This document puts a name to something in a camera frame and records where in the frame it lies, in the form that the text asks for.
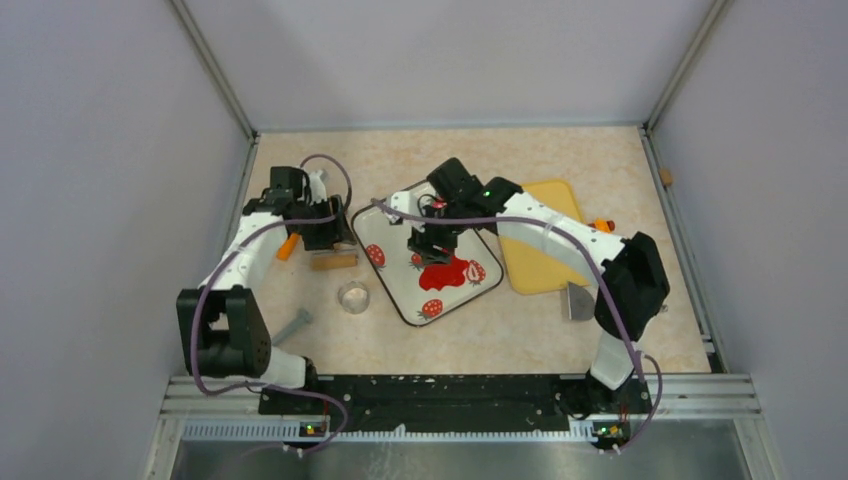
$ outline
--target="white tray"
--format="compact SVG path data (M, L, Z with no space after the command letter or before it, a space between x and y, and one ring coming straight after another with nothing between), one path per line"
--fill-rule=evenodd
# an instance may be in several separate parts
M434 193L433 187L426 181L407 190L416 197ZM457 260L450 266L423 267L420 257L406 246L410 236L409 224L389 224L383 212L373 205L356 212L352 223L353 232L380 282L400 317L409 325L429 325L495 288L503 280L503 267L473 230L467 230L458 237Z

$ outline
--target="white wall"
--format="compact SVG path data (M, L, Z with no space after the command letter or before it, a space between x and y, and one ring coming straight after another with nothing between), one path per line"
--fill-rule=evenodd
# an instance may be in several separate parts
M0 478L135 478L246 141L165 1L4 3Z
M848 469L846 19L737 1L659 131L730 365L799 479Z
M260 130L637 123L711 0L189 0Z

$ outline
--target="gray bolt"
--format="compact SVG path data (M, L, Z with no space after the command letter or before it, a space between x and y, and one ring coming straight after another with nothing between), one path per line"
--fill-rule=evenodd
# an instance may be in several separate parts
M282 343L285 339L292 336L294 332L298 331L300 327L312 323L312 314L307 312L305 308L297 309L297 316L294 317L294 320L289 322L288 325L283 327L274 338L271 339L271 345L277 346Z

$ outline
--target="red strawberry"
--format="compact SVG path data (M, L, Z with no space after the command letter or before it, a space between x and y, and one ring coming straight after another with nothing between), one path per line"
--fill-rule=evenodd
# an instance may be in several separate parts
M365 247L365 253L368 254L368 258L377 267L377 270L386 266L386 254L383 253L383 249L379 245L373 243L368 245Z
M423 318L424 320L430 320L431 318L435 318L442 313L442 309L445 308L445 305L438 298L434 298L433 300L428 300L424 306L421 307L421 311L418 312L418 316Z
M465 270L465 278L468 279L468 283L476 287L486 279L486 270L476 260L470 260L468 268Z
M412 259L409 260L409 266L416 270L421 270L422 268L424 268L424 261L421 260L421 255L413 253Z

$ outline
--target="gray floor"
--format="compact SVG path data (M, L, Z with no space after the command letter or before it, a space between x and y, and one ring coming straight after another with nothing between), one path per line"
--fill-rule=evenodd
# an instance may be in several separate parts
M658 421L620 457L563 443L338 443L303 461L276 449L238 458L256 445L186 442L172 479L749 478L729 421Z

